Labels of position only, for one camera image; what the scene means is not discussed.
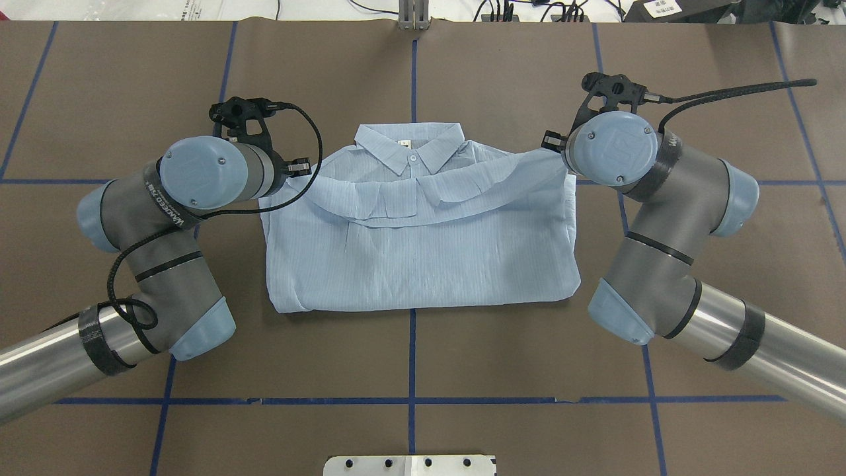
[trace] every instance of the metal cylinder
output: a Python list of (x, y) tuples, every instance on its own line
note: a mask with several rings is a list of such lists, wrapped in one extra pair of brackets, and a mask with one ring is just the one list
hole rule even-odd
[[(150, 357), (132, 326), (110, 307), (100, 310), (109, 348), (127, 364)], [(91, 361), (75, 318), (0, 351), (0, 424), (93, 384), (106, 375)]]
[(673, 342), (846, 423), (846, 351), (736, 297), (703, 284)]
[(846, 351), (770, 314), (758, 352), (738, 371), (846, 424)]

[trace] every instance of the metal bracket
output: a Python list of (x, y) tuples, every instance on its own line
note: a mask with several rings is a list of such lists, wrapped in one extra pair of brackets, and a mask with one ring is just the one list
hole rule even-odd
[(400, 30), (429, 30), (429, 0), (399, 0)]
[(488, 455), (331, 457), (323, 476), (496, 476), (497, 459)]

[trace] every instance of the black cable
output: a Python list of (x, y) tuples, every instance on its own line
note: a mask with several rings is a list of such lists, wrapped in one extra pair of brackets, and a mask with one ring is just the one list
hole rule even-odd
[(547, 9), (543, 11), (543, 15), (541, 16), (541, 22), (546, 19), (549, 10), (551, 10), (552, 7), (555, 6), (561, 7), (561, 16), (564, 16), (567, 13), (567, 5), (565, 5), (564, 2), (552, 2), (549, 4), (549, 6), (547, 6)]
[(789, 87), (799, 87), (799, 86), (815, 86), (816, 80), (808, 79), (808, 80), (796, 80), (796, 81), (778, 81), (772, 83), (761, 83), (757, 85), (750, 85), (750, 86), (740, 86), (740, 87), (732, 87), (727, 89), (721, 89), (717, 91), (709, 91), (709, 92), (702, 92), (700, 94), (694, 94), (691, 96), (679, 97), (679, 98), (666, 98), (670, 101), (666, 102), (682, 102), (682, 101), (689, 101), (677, 108), (673, 109), (667, 115), (661, 119), (661, 123), (658, 124), (658, 132), (664, 133), (664, 127), (667, 125), (670, 119), (675, 117), (677, 114), (683, 112), (686, 109), (690, 109), (694, 106), (699, 106), (701, 104), (707, 104), (709, 102), (715, 101), (722, 101), (723, 99), (729, 99), (730, 97), (738, 97), (738, 96), (746, 96), (747, 94), (757, 94), (759, 92), (768, 92), (768, 91), (776, 91), (779, 89), (787, 89)]
[[(285, 109), (293, 109), (294, 111), (297, 111), (300, 115), (302, 115), (303, 118), (309, 123), (309, 125), (311, 126), (311, 128), (315, 132), (315, 137), (317, 138), (317, 151), (318, 151), (317, 152), (317, 165), (315, 167), (314, 173), (311, 175), (311, 178), (309, 179), (308, 183), (305, 184), (305, 187), (303, 188), (303, 190), (300, 191), (296, 196), (294, 196), (294, 198), (291, 198), (287, 202), (281, 203), (281, 204), (276, 205), (274, 207), (259, 208), (259, 209), (256, 209), (256, 210), (218, 210), (216, 212), (201, 215), (200, 218), (210, 219), (210, 218), (220, 216), (220, 215), (252, 214), (252, 213), (272, 212), (272, 211), (278, 210), (279, 208), (287, 207), (291, 203), (296, 202), (297, 200), (299, 200), (300, 197), (302, 197), (309, 190), (309, 188), (311, 188), (311, 184), (314, 183), (315, 179), (317, 178), (317, 175), (320, 173), (321, 165), (323, 164), (323, 139), (321, 138), (320, 131), (317, 129), (317, 125), (315, 124), (314, 120), (312, 120), (311, 117), (309, 117), (309, 115), (302, 108), (300, 108), (299, 106), (297, 106), (295, 104), (291, 104), (291, 103), (285, 103), (284, 108)], [(114, 292), (114, 280), (115, 280), (115, 277), (118, 275), (118, 270), (120, 269), (121, 263), (124, 262), (124, 259), (126, 259), (126, 257), (129, 256), (130, 253), (132, 253), (135, 250), (137, 250), (138, 248), (146, 245), (147, 243), (150, 243), (151, 241), (158, 240), (159, 238), (162, 238), (163, 236), (170, 235), (171, 233), (177, 232), (179, 230), (180, 230), (180, 228), (174, 226), (172, 228), (168, 228), (166, 230), (159, 231), (158, 233), (154, 233), (150, 236), (147, 236), (145, 239), (138, 241), (134, 245), (126, 248), (125, 250), (123, 250), (118, 255), (118, 257), (115, 258), (114, 263), (112, 264), (112, 268), (109, 270), (108, 278), (106, 280), (106, 293), (108, 294), (108, 301), (100, 303), (100, 306), (106, 305), (106, 304), (110, 305), (112, 307), (112, 309), (114, 309), (115, 313), (118, 313), (118, 315), (120, 315), (121, 318), (123, 318), (127, 323), (132, 325), (134, 328), (143, 329), (143, 330), (150, 330), (150, 329), (155, 328), (158, 325), (158, 316), (156, 315), (156, 311), (152, 308), (152, 306), (150, 306), (146, 302), (143, 302), (143, 301), (140, 301), (138, 299), (131, 298), (131, 297), (118, 299), (115, 295), (115, 292)], [(142, 324), (142, 323), (138, 322), (138, 319), (136, 319), (134, 316), (130, 316), (120, 307), (122, 304), (133, 305), (133, 306), (137, 306), (137, 307), (144, 309), (145, 311), (147, 311), (147, 313), (150, 314), (151, 322), (148, 323), (148, 324)], [(63, 319), (62, 321), (59, 321), (57, 324), (54, 324), (52, 327), (56, 327), (58, 325), (64, 324), (66, 322), (69, 322), (69, 321), (77, 318), (77, 317), (79, 317), (78, 313), (76, 313), (72, 316), (68, 316), (67, 318)]]
[(370, 7), (365, 7), (364, 5), (362, 5), (361, 3), (356, 2), (355, 0), (349, 0), (349, 2), (350, 2), (350, 3), (352, 3), (353, 5), (355, 5), (356, 7), (363, 8), (363, 9), (365, 9), (365, 10), (369, 10), (369, 11), (371, 11), (371, 12), (376, 12), (376, 13), (378, 13), (378, 14), (394, 14), (394, 15), (399, 15), (399, 12), (392, 12), (391, 10), (380, 10), (379, 8), (370, 8)]
[(295, 106), (293, 104), (287, 104), (286, 108), (293, 109), (294, 111), (297, 111), (301, 116), (303, 116), (303, 119), (305, 119), (306, 122), (309, 123), (312, 130), (315, 132), (315, 138), (317, 139), (317, 165), (315, 167), (314, 173), (311, 175), (311, 178), (309, 179), (308, 183), (305, 184), (305, 187), (303, 188), (303, 190), (300, 191), (297, 195), (294, 196), (294, 198), (291, 198), (287, 202), (280, 203), (279, 205), (275, 205), (273, 207), (257, 208), (255, 210), (237, 210), (237, 209), (235, 209), (235, 210), (217, 210), (216, 212), (211, 212), (211, 213), (206, 213), (205, 215), (200, 215), (201, 219), (210, 219), (210, 218), (217, 217), (217, 216), (220, 216), (220, 215), (248, 215), (248, 214), (253, 214), (253, 213), (274, 212), (274, 211), (278, 210), (279, 208), (287, 207), (291, 203), (296, 202), (297, 200), (299, 200), (299, 198), (301, 196), (305, 195), (305, 193), (309, 190), (309, 188), (311, 188), (311, 184), (314, 183), (315, 179), (317, 178), (317, 175), (320, 173), (321, 164), (323, 164), (323, 139), (321, 138), (320, 131), (317, 129), (317, 125), (315, 124), (315, 122), (313, 120), (311, 120), (311, 117), (309, 117), (309, 115), (307, 113), (305, 113), (304, 110), (299, 108), (299, 106)]
[[(576, 5), (576, 2), (572, 2), (570, 4), (570, 8), (567, 8), (567, 19), (566, 19), (566, 21), (570, 21), (571, 19), (573, 20), (574, 23), (579, 21), (580, 12), (581, 12), (581, 16), (582, 16), (581, 21), (585, 21), (585, 18), (584, 18), (585, 17), (585, 11), (582, 9), (582, 7), (585, 6), (585, 3), (588, 3), (588, 0), (584, 0), (584, 2), (579, 3), (578, 5)], [(562, 15), (561, 18), (558, 19), (558, 21), (565, 21), (564, 15)]]
[(795, 22), (796, 25), (802, 25), (801, 22), (805, 19), (805, 17), (803, 17), (801, 15), (805, 11), (806, 8), (808, 8), (808, 0), (805, 0), (804, 2), (802, 2), (802, 8), (799, 9), (799, 14), (796, 16), (796, 22)]
[[(119, 298), (119, 299), (116, 299), (115, 301), (116, 301), (118, 304), (124, 304), (124, 305), (133, 305), (133, 304), (135, 304), (135, 305), (138, 305), (138, 306), (141, 306), (141, 307), (143, 307), (144, 305), (146, 305), (146, 302), (141, 302), (141, 301), (139, 301), (139, 300), (137, 300), (137, 299), (133, 299), (133, 298), (129, 298), (129, 297)], [(111, 302), (109, 302), (109, 301), (98, 302), (98, 303), (97, 303), (97, 309), (99, 310), (99, 309), (103, 308), (104, 306), (111, 306), (111, 305), (112, 305), (112, 303), (111, 303)], [(68, 322), (70, 322), (70, 321), (72, 321), (72, 320), (74, 320), (74, 319), (78, 318), (79, 316), (80, 316), (80, 313), (71, 314), (71, 315), (69, 315), (67, 318), (64, 318), (64, 319), (62, 319), (62, 320), (58, 321), (57, 323), (55, 323), (55, 324), (51, 325), (50, 327), (48, 327), (48, 328), (44, 329), (42, 332), (47, 332), (47, 331), (48, 331), (48, 330), (50, 330), (50, 329), (57, 328), (58, 326), (60, 326), (60, 325), (62, 325), (62, 324), (65, 324), (65, 323), (68, 323)], [(133, 324), (133, 323), (137, 323), (141, 329), (144, 329), (144, 328), (145, 328), (145, 326), (149, 326), (149, 327), (150, 327), (150, 329), (152, 329), (153, 327), (155, 327), (154, 325), (150, 325), (150, 324), (141, 324), (141, 323), (138, 323), (138, 321), (137, 321), (137, 320), (134, 320), (134, 321), (130, 322), (130, 324)]]
[(615, 10), (617, 10), (617, 14), (620, 15), (620, 23), (623, 23), (625, 21), (626, 11), (623, 10), (623, 4), (620, 0), (617, 0), (616, 4), (612, 2), (612, 0), (605, 0), (605, 3), (611, 5)]
[(491, 19), (493, 19), (493, 2), (491, 0), (481, 0), (481, 3), (479, 3), (479, 8), (476, 9), (476, 14), (473, 15), (473, 21), (476, 21), (479, 18), (479, 13), (481, 12), (482, 7), (485, 6), (485, 3), (491, 4)]
[[(158, 233), (154, 233), (150, 236), (147, 236), (145, 239), (138, 241), (134, 245), (132, 245), (129, 248), (126, 248), (125, 250), (120, 252), (118, 257), (115, 258), (114, 263), (112, 263), (112, 269), (109, 270), (108, 279), (106, 280), (106, 293), (108, 295), (107, 304), (112, 306), (112, 309), (114, 309), (114, 312), (118, 313), (118, 315), (121, 318), (123, 318), (124, 321), (126, 321), (130, 325), (132, 325), (132, 327), (136, 327), (138, 329), (143, 329), (143, 330), (153, 329), (154, 327), (156, 327), (158, 325), (158, 316), (156, 315), (156, 311), (154, 311), (153, 308), (149, 304), (147, 304), (146, 302), (139, 301), (139, 300), (134, 299), (134, 298), (118, 299), (115, 296), (115, 293), (114, 293), (114, 278), (115, 278), (115, 276), (118, 275), (118, 270), (120, 269), (120, 264), (124, 262), (124, 259), (126, 259), (126, 257), (129, 256), (129, 254), (131, 252), (137, 250), (138, 248), (146, 245), (147, 243), (149, 243), (153, 240), (158, 240), (159, 238), (161, 238), (163, 236), (170, 235), (171, 233), (179, 231), (179, 230), (180, 230), (180, 228), (174, 226), (172, 228), (168, 228), (167, 230), (162, 230), (162, 231), (159, 231)], [(147, 313), (150, 314), (151, 322), (149, 324), (142, 324), (142, 323), (138, 322), (138, 319), (136, 319), (133, 316), (130, 316), (120, 307), (121, 304), (132, 304), (134, 306), (141, 307), (142, 309), (147, 311)]]
[(565, 4), (564, 2), (552, 2), (547, 6), (547, 9), (544, 10), (543, 15), (541, 15), (541, 22), (547, 18), (549, 10), (556, 6), (561, 7), (561, 18), (557, 19), (556, 21), (563, 22), (566, 18), (569, 18), (571, 16), (578, 17), (580, 15), (580, 12), (581, 15), (584, 16), (585, 11), (582, 9), (582, 7), (584, 7), (586, 3), (588, 3), (588, 0), (584, 0), (584, 2), (578, 5), (576, 4), (576, 2), (572, 2), (570, 5)]

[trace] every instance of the blue tape line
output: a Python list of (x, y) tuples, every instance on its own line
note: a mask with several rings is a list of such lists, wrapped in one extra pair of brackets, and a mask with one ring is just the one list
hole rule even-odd
[[(778, 68), (782, 72), (782, 80), (788, 81), (788, 71), (784, 66), (784, 58), (782, 56), (782, 48), (778, 43), (778, 35), (776, 34), (776, 26), (774, 23), (770, 22), (770, 33), (772, 34), (772, 45), (776, 49), (776, 57), (778, 58)], [(814, 176), (816, 177), (816, 182), (820, 187), (820, 193), (822, 194), (822, 201), (826, 204), (826, 212), (828, 213), (828, 222), (832, 225), (832, 230), (834, 231), (834, 237), (837, 241), (838, 248), (840, 250), (840, 257), (843, 259), (843, 264), (846, 264), (846, 246), (843, 244), (843, 236), (840, 234), (840, 227), (838, 226), (837, 218), (834, 216), (834, 210), (832, 209), (831, 201), (828, 199), (828, 192), (826, 191), (826, 186), (822, 180), (822, 174), (820, 173), (820, 166), (816, 161), (816, 156), (814, 155), (814, 150), (810, 146), (810, 139), (808, 138), (808, 131), (805, 129), (805, 122), (802, 120), (802, 114), (799, 112), (799, 105), (796, 103), (796, 98), (793, 94), (793, 88), (788, 88), (788, 98), (790, 99), (790, 105), (793, 107), (794, 115), (796, 116), (796, 122), (799, 124), (799, 132), (802, 134), (802, 141), (805, 142), (805, 150), (808, 152), (808, 159), (810, 159), (810, 166), (814, 169)]]
[(643, 366), (646, 372), (646, 388), (649, 391), (649, 408), (652, 413), (652, 432), (655, 434), (655, 447), (658, 453), (658, 467), (661, 471), (661, 476), (667, 476), (667, 461), (664, 458), (664, 439), (661, 436), (661, 420), (658, 417), (655, 385), (652, 382), (652, 364), (649, 360), (649, 346), (642, 346), (640, 350), (643, 353)]
[(420, 396), (419, 405), (541, 405), (559, 403), (554, 397), (496, 397), (496, 396)]
[[(227, 405), (408, 405), (411, 399), (404, 396), (352, 396), (352, 397), (170, 397), (168, 406), (227, 406)], [(651, 403), (780, 403), (786, 402), (778, 395), (696, 395), (696, 396), (583, 396), (577, 401), (558, 400), (552, 396), (422, 396), (414, 399), (415, 405), (620, 405)], [(71, 396), (55, 401), (54, 405), (162, 405), (164, 398)]]
[(599, 46), (599, 27), (596, 23), (591, 23), (593, 29), (593, 49), (596, 51), (596, 67), (599, 72), (602, 72), (602, 48)]
[(656, 396), (657, 403), (754, 403), (784, 402), (778, 395), (707, 395), (707, 396)]
[(758, 180), (758, 185), (813, 185), (820, 183), (816, 180)]
[(162, 405), (161, 398), (125, 398), (108, 396), (69, 396), (56, 405)]
[(41, 59), (38, 61), (38, 67), (36, 68), (36, 74), (32, 77), (32, 82), (30, 83), (30, 89), (26, 92), (26, 99), (24, 99), (24, 106), (20, 109), (20, 115), (18, 116), (18, 122), (14, 125), (14, 130), (12, 130), (12, 137), (8, 141), (8, 147), (6, 148), (6, 155), (3, 157), (3, 163), (0, 163), (0, 180), (6, 174), (6, 168), (8, 167), (8, 161), (12, 158), (12, 151), (14, 150), (14, 143), (18, 140), (18, 134), (20, 133), (20, 127), (24, 124), (24, 118), (26, 117), (26, 110), (30, 107), (30, 101), (32, 100), (32, 94), (36, 91), (36, 85), (38, 84), (38, 78), (41, 77), (41, 71), (44, 69), (44, 63), (47, 61), (47, 54), (50, 52), (50, 46), (52, 45), (52, 40), (56, 36), (56, 29), (58, 28), (58, 22), (54, 21), (53, 26), (50, 29), (50, 36), (47, 37), (47, 44), (44, 45), (44, 51), (41, 52)]
[(162, 411), (159, 413), (159, 426), (156, 431), (156, 444), (153, 446), (153, 457), (150, 461), (150, 476), (156, 476), (158, 472), (158, 460), (162, 454), (162, 442), (164, 440), (164, 427), (168, 422), (168, 407), (170, 404), (170, 391), (173, 388), (173, 374), (176, 372), (176, 359), (170, 356), (168, 366), (168, 378), (164, 385), (164, 397), (162, 398)]
[(217, 96), (218, 102), (226, 101), (226, 84), (229, 81), (229, 66), (232, 64), (232, 50), (235, 47), (235, 35), (238, 32), (238, 22), (232, 22), (232, 31), (229, 33), (229, 49), (226, 53), (226, 63), (223, 66), (223, 80), (220, 84), (220, 95)]
[(109, 179), (2, 179), (0, 184), (8, 185), (99, 185)]
[(409, 454), (417, 452), (415, 398), (417, 394), (417, 309), (409, 311)]
[(411, 122), (417, 122), (417, 40), (411, 42)]

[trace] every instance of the striped fabric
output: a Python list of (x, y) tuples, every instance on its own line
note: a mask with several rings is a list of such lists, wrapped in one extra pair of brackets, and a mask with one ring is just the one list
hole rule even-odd
[(362, 125), (302, 199), (261, 220), (280, 313), (557, 301), (580, 283), (561, 157), (466, 141), (459, 124)]

